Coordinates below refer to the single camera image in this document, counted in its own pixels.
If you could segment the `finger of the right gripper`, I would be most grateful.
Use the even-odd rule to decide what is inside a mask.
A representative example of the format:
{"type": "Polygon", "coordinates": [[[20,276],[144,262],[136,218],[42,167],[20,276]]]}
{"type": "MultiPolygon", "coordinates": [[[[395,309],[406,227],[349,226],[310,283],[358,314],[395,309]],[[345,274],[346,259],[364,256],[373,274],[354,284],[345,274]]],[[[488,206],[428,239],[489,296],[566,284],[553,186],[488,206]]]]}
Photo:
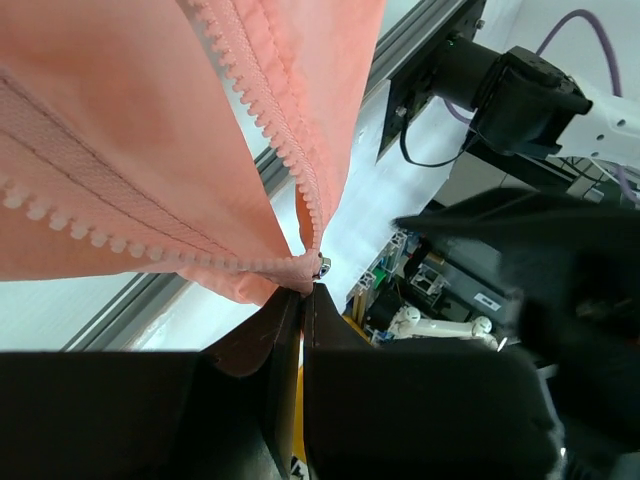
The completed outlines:
{"type": "Polygon", "coordinates": [[[429,237],[485,243],[508,280],[639,278],[639,212],[564,194],[494,188],[393,224],[429,237]]]}

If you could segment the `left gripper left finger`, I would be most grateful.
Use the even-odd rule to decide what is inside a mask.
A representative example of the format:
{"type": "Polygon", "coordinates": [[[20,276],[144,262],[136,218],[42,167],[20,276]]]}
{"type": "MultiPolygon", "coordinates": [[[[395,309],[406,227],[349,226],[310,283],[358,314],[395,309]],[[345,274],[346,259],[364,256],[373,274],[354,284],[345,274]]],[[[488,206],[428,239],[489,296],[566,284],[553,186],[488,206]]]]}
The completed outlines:
{"type": "Polygon", "coordinates": [[[201,351],[5,353],[5,479],[286,479],[301,297],[201,351]]]}

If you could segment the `pink zip-up jacket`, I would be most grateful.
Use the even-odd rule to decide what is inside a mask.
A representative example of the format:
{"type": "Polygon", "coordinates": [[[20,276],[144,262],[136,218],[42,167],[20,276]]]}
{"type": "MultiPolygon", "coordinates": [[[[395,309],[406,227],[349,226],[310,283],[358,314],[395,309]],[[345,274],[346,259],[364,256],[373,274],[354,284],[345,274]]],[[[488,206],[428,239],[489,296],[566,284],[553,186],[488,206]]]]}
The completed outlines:
{"type": "Polygon", "coordinates": [[[1,277],[309,294],[381,1],[5,1],[1,277]]]}

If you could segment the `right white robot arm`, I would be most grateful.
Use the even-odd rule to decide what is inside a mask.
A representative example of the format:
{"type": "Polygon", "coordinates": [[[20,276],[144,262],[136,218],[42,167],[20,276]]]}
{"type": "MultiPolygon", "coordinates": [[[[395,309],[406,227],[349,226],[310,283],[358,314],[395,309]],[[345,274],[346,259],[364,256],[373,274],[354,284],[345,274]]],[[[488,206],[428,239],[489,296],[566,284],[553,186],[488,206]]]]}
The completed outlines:
{"type": "MultiPolygon", "coordinates": [[[[501,155],[639,157],[639,106],[588,90],[539,55],[442,45],[428,88],[470,111],[468,139],[501,155]]],[[[554,364],[569,479],[639,475],[639,211],[542,189],[498,187],[404,230],[478,240],[501,255],[523,347],[554,364]]]]}

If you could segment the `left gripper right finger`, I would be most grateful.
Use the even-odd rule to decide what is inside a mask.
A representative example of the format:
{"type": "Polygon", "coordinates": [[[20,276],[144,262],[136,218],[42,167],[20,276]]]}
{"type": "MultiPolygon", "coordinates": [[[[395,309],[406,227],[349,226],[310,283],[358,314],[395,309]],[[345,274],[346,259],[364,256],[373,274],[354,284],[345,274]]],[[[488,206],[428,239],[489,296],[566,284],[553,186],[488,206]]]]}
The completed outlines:
{"type": "Polygon", "coordinates": [[[563,430],[534,365],[473,340],[372,346],[324,285],[304,310],[314,479],[557,479],[563,430]]]}

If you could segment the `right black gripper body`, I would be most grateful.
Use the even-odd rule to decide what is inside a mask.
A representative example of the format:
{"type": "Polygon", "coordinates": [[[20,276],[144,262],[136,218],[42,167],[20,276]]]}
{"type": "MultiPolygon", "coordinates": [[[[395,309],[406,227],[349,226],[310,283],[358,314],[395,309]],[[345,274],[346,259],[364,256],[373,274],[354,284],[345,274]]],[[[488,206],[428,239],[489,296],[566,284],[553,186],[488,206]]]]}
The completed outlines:
{"type": "Polygon", "coordinates": [[[568,479],[639,476],[639,270],[562,248],[505,248],[522,345],[556,365],[548,388],[565,428],[568,479]]]}

